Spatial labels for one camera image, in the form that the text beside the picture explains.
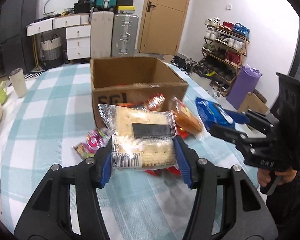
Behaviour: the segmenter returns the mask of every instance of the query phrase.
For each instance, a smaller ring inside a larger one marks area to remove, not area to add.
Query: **screw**
[[[204,158],[201,158],[198,160],[198,163],[201,164],[201,165],[206,165],[208,163],[208,161]]]
[[[241,170],[242,170],[242,168],[241,168],[239,165],[234,165],[234,166],[233,166],[233,169],[234,169],[235,171],[241,171]]]
[[[59,168],[60,168],[60,165],[59,165],[59,164],[53,164],[53,165],[51,166],[51,169],[52,169],[53,171],[57,171],[57,170],[59,170]]]
[[[94,163],[94,158],[88,158],[86,159],[87,164],[93,164]]]

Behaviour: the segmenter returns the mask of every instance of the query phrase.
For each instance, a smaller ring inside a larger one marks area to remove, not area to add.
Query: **person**
[[[282,176],[274,193],[267,197],[266,205],[277,225],[278,240],[300,240],[300,170],[289,168]],[[265,187],[271,181],[270,171],[258,169],[258,182]]]

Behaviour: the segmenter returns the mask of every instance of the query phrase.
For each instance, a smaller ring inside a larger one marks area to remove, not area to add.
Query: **black door handle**
[[[148,12],[150,12],[151,7],[157,7],[156,5],[152,5],[152,2],[148,3]]]

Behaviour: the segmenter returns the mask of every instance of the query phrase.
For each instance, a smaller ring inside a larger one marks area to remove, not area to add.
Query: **checkered tablecloth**
[[[170,67],[189,83],[184,103],[197,114],[195,98],[212,100],[211,96],[175,66]],[[50,166],[81,162],[72,146],[84,141],[94,128],[89,64],[51,69],[36,80],[16,115],[2,156],[2,214],[11,232]],[[240,164],[257,186],[256,169],[243,164],[234,145],[213,137],[205,141],[190,138],[186,143],[218,166]],[[111,240],[175,240],[184,234],[195,190],[165,171],[159,177],[142,171],[115,171],[97,194]],[[221,199],[218,191],[213,233],[219,230]],[[80,233],[74,186],[70,202],[73,231]]]

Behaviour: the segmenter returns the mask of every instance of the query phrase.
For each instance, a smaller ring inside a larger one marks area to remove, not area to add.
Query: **green cup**
[[[3,103],[7,100],[7,84],[2,81],[0,84],[0,103]]]

